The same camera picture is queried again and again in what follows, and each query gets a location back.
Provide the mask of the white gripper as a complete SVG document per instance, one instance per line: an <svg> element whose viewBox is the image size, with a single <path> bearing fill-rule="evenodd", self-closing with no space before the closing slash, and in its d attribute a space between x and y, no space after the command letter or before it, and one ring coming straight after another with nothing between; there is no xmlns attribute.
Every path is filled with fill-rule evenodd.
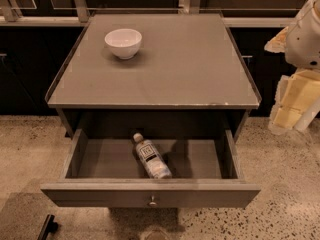
<svg viewBox="0 0 320 240"><path fill-rule="evenodd" d="M320 71L310 70L320 69L320 0L308 0L264 50L285 52L286 61L298 68L280 78L268 128L275 135L303 132L320 112Z"/></svg>

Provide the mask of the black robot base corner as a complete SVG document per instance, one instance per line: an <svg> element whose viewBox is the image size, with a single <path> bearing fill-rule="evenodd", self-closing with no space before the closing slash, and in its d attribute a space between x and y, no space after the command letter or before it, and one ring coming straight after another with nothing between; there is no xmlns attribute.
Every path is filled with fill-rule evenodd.
<svg viewBox="0 0 320 240"><path fill-rule="evenodd" d="M58 223L55 221L55 216L52 214L48 214L43 226L41 228L41 231L38 235L37 240L46 240L47 236L50 233L55 233L58 230Z"/></svg>

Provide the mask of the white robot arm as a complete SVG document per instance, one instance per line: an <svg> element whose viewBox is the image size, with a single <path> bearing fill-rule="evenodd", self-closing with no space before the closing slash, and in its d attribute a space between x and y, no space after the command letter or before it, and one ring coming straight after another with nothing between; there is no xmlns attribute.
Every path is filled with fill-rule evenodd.
<svg viewBox="0 0 320 240"><path fill-rule="evenodd" d="M278 82L269 129L276 135L302 132L320 111L320 0L308 0L264 49L283 53L296 68Z"/></svg>

